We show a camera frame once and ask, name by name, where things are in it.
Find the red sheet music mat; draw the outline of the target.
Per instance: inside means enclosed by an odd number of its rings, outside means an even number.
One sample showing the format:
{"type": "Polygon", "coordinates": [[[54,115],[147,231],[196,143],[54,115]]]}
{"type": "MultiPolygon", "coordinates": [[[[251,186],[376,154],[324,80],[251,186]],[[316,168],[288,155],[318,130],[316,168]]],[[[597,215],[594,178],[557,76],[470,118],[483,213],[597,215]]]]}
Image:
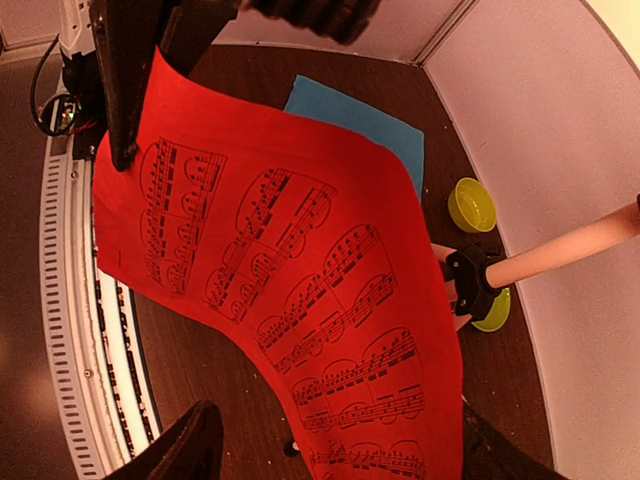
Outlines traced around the red sheet music mat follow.
{"type": "Polygon", "coordinates": [[[99,148],[99,268],[241,348],[315,478],[459,478],[459,343],[403,163],[161,55],[137,143],[122,173],[99,148]]]}

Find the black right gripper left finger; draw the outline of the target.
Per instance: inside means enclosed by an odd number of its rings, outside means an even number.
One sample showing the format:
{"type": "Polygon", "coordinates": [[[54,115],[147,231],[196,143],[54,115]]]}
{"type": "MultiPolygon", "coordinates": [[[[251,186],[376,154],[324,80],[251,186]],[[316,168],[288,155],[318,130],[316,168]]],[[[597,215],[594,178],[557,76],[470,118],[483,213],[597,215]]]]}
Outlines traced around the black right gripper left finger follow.
{"type": "Polygon", "coordinates": [[[201,400],[105,479],[219,479],[223,447],[220,410],[211,401],[201,400]]]}

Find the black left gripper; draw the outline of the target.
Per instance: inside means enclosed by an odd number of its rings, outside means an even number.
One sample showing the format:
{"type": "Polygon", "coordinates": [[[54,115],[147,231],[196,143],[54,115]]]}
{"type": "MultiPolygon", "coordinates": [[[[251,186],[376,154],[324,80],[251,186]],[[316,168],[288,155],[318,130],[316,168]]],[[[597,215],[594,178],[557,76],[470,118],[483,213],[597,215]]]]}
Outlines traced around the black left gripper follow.
{"type": "Polygon", "coordinates": [[[159,35],[167,63],[189,75],[217,35],[238,15],[239,1],[94,1],[89,8],[106,102],[111,161],[134,163],[150,63],[159,35]]]}

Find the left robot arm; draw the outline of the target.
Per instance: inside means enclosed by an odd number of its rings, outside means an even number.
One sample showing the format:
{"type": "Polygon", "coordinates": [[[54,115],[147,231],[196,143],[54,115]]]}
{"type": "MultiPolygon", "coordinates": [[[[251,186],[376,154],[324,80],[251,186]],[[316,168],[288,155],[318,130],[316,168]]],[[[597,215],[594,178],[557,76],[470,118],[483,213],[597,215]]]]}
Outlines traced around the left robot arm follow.
{"type": "Polygon", "coordinates": [[[57,37],[63,82],[87,115],[109,132],[111,159],[129,169],[154,54],[188,75],[240,10],[352,44],[378,10],[377,0],[62,1],[57,37]]]}

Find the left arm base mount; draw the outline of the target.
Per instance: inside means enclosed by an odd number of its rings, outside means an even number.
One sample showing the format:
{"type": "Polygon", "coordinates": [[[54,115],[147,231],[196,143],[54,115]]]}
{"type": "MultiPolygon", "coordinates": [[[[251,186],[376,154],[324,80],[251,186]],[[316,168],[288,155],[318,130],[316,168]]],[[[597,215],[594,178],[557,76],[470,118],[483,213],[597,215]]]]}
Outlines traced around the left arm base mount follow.
{"type": "Polygon", "coordinates": [[[98,147],[107,130],[106,103],[96,52],[77,53],[70,58],[61,54],[63,91],[50,97],[43,107],[36,105],[41,71],[57,48],[59,36],[45,50],[31,78],[29,104],[32,120],[48,138],[73,141],[72,159],[96,159],[98,147]]]}

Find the pink music stand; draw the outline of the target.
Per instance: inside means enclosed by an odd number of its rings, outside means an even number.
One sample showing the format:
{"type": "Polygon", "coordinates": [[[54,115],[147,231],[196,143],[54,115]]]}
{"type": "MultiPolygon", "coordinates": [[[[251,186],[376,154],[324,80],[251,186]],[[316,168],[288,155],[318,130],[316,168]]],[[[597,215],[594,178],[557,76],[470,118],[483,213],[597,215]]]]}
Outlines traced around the pink music stand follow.
{"type": "Polygon", "coordinates": [[[524,279],[556,270],[639,235],[639,201],[567,232],[526,252],[497,260],[478,246],[459,249],[432,244],[436,259],[453,278],[445,283],[456,329],[488,316],[501,291],[524,279]]]}

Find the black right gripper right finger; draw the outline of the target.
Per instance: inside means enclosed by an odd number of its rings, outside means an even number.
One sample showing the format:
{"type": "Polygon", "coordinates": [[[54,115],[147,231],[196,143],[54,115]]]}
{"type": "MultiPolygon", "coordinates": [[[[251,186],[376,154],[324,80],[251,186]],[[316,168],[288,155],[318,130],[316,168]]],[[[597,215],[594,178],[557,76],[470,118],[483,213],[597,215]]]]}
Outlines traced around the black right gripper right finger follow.
{"type": "Polygon", "coordinates": [[[510,443],[466,399],[463,400],[463,440],[463,479],[566,480],[510,443]]]}

